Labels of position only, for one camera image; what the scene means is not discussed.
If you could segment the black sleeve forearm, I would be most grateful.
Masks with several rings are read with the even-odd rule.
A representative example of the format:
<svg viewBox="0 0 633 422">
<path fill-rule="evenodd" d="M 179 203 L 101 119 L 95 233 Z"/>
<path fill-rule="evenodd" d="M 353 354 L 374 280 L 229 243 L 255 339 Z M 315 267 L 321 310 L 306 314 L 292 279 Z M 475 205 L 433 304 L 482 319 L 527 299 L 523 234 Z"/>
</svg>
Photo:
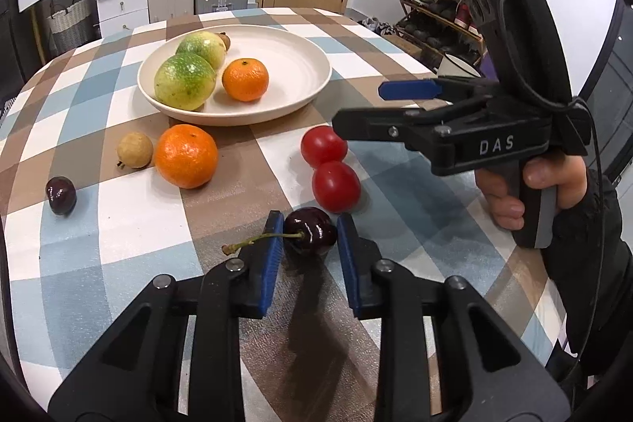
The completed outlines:
<svg viewBox="0 0 633 422">
<path fill-rule="evenodd" d="M 587 180 L 583 199 L 553 220 L 552 244 L 542 257 L 567 312 L 580 370 L 620 394 L 632 387 L 632 253 L 621 238 L 613 184 L 592 169 Z"/>
</svg>

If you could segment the person's right hand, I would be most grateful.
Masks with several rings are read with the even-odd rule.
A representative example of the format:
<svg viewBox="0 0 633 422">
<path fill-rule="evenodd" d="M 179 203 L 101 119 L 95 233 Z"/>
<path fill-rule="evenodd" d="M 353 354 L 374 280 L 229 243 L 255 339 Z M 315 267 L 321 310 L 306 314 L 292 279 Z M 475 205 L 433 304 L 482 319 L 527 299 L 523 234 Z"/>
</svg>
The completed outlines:
<svg viewBox="0 0 633 422">
<path fill-rule="evenodd" d="M 475 183 L 485 196 L 495 223 L 508 230 L 525 224 L 525 205 L 510 192 L 505 178 L 488 169 L 475 171 Z M 571 209 L 587 192 L 587 167 L 581 156 L 559 154 L 531 159 L 523 167 L 523 181 L 530 189 L 557 188 L 557 211 Z"/>
</svg>

